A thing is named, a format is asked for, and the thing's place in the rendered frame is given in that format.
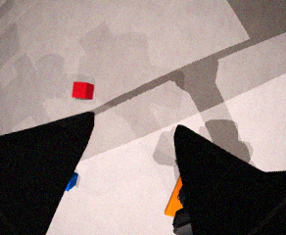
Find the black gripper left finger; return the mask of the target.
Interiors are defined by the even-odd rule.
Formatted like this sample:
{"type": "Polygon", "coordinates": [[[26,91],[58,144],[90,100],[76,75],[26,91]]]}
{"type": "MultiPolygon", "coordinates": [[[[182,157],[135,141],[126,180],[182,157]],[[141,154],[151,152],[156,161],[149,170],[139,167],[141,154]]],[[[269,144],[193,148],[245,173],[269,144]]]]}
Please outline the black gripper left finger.
{"type": "Polygon", "coordinates": [[[14,235],[46,235],[95,128],[95,113],[0,134],[0,219],[14,235]]]}

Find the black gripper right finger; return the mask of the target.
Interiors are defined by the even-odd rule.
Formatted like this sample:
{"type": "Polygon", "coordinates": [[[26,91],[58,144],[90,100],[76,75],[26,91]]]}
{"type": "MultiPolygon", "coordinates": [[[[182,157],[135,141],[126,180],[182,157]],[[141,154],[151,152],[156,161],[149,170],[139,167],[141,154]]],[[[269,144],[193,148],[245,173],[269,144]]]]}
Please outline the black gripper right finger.
{"type": "Polygon", "coordinates": [[[286,169],[264,172],[178,125],[174,149],[193,235],[254,235],[286,204],[286,169]]]}

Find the red cube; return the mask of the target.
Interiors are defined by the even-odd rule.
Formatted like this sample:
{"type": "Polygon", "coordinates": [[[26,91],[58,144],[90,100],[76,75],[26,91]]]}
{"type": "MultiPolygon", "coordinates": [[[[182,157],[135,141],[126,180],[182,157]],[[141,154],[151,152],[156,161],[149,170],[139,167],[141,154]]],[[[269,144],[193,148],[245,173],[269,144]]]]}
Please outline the red cube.
{"type": "Polygon", "coordinates": [[[88,98],[93,99],[93,89],[95,85],[88,82],[74,82],[72,87],[73,98],[88,98]]]}

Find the blue cube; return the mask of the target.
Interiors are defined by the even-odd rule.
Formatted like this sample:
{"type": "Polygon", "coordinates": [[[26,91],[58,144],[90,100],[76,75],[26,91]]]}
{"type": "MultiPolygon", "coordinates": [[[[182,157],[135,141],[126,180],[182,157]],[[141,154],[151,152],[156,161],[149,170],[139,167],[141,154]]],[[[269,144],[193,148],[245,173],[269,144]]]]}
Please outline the blue cube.
{"type": "Polygon", "coordinates": [[[78,175],[79,175],[79,173],[76,173],[76,172],[74,172],[74,173],[72,174],[70,183],[69,183],[69,185],[68,185],[68,188],[66,188],[66,191],[71,191],[71,190],[72,190],[72,187],[75,187],[75,185],[76,185],[76,183],[77,183],[76,178],[77,178],[78,175]]]}

